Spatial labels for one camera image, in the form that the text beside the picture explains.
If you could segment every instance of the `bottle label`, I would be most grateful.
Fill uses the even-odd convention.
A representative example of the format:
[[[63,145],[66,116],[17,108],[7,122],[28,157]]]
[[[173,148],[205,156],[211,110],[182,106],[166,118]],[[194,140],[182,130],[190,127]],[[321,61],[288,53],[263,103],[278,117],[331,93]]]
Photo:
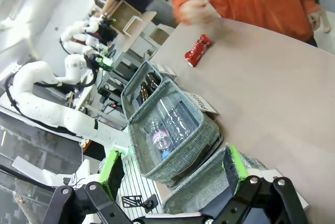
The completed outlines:
[[[166,131],[158,131],[152,136],[152,142],[153,142],[153,144],[156,145],[158,140],[160,140],[162,138],[166,138],[166,137],[169,137],[169,135]]]

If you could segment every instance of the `gray fabric bin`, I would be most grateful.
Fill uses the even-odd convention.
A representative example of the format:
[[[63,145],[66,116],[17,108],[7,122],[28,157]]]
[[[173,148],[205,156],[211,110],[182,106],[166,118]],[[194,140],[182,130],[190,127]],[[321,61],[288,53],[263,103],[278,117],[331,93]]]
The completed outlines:
[[[140,95],[141,83],[146,81],[146,75],[150,72],[155,73],[161,79],[161,83],[169,79],[168,75],[161,74],[151,63],[144,61],[121,93],[122,107],[127,119],[140,108],[137,97]]]
[[[225,170],[222,168],[225,148],[219,149],[197,171],[186,178],[165,199],[162,211],[165,214],[198,212],[228,188]],[[247,168],[264,170],[256,159],[240,153]]]
[[[166,159],[152,144],[149,125],[157,117],[156,105],[174,97],[188,111],[197,128]],[[141,176],[174,187],[209,158],[222,142],[218,126],[171,80],[164,81],[128,121],[130,141]]]

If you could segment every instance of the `brown glass bottle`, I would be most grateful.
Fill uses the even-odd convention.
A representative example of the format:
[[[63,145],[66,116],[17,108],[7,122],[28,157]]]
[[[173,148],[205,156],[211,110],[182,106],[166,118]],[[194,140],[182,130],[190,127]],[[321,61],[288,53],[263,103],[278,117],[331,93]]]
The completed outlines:
[[[146,81],[152,92],[154,92],[161,83],[160,78],[153,72],[149,72],[146,75]]]
[[[151,92],[145,82],[141,83],[140,99],[141,104],[143,104],[151,95]]]

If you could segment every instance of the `paper label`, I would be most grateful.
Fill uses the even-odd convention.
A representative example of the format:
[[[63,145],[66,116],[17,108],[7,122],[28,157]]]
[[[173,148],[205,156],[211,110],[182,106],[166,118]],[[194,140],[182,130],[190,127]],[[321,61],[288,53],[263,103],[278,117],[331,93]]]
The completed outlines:
[[[168,75],[172,75],[172,76],[177,76],[176,73],[174,73],[174,71],[166,65],[158,64],[158,63],[152,63],[152,64],[157,68],[157,70],[160,73],[164,73],[164,74],[168,74]]]
[[[213,109],[213,107],[211,107],[210,104],[200,95],[196,95],[196,94],[193,94],[193,93],[190,93],[190,92],[184,92],[184,93],[186,94],[186,96],[188,96],[192,100],[192,102],[194,104],[196,104],[198,106],[198,108],[201,111],[208,111],[210,113],[217,113],[217,111],[215,111]]]
[[[158,131],[152,136],[152,142],[154,145],[156,145],[156,142],[162,138],[169,137],[168,133],[166,131]]]

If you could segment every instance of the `workbench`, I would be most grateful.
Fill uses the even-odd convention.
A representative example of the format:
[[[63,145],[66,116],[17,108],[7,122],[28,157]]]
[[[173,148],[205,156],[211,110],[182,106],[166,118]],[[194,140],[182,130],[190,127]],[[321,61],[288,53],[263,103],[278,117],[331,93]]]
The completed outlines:
[[[335,56],[266,29],[222,19],[198,65],[184,60],[205,29],[179,25],[152,61],[201,95],[229,143],[293,181],[313,223],[335,219]],[[163,199],[170,191],[158,184]]]

